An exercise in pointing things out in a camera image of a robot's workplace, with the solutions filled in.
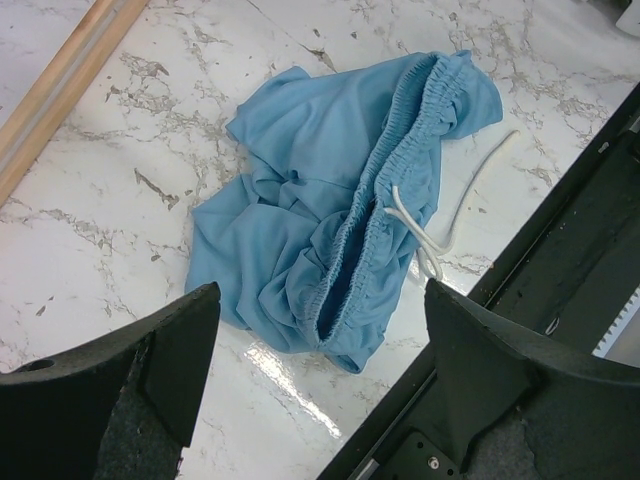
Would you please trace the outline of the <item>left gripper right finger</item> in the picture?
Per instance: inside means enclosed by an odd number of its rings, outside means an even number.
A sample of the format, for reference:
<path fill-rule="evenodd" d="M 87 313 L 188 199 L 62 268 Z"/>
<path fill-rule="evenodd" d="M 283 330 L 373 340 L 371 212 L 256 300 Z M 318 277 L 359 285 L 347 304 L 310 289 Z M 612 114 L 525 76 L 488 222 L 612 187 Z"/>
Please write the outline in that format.
<path fill-rule="evenodd" d="M 638 368 L 579 352 L 435 280 L 425 314 L 462 468 L 513 416 L 524 423 L 520 443 L 542 479 L 638 478 Z"/>

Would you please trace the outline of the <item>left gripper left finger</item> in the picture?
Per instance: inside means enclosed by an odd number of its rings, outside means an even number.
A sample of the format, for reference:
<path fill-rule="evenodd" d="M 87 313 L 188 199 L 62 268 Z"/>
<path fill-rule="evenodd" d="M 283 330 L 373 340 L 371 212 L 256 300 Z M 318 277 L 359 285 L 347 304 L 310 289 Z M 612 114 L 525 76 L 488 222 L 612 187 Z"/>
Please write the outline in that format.
<path fill-rule="evenodd" d="M 1 376 L 4 479 L 174 479 L 191 444 L 220 291 Z"/>

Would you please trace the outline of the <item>light blue shorts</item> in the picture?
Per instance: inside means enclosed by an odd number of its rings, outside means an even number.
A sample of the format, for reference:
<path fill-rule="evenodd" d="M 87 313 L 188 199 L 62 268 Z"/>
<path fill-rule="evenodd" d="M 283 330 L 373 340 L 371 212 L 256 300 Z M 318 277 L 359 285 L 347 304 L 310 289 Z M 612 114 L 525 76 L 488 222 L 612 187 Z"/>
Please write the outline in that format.
<path fill-rule="evenodd" d="M 249 169 L 193 210 L 185 287 L 216 283 L 220 316 L 289 354 L 362 371 L 410 264 L 439 277 L 442 145 L 498 123 L 491 79 L 462 50 L 266 81 L 228 123 Z"/>

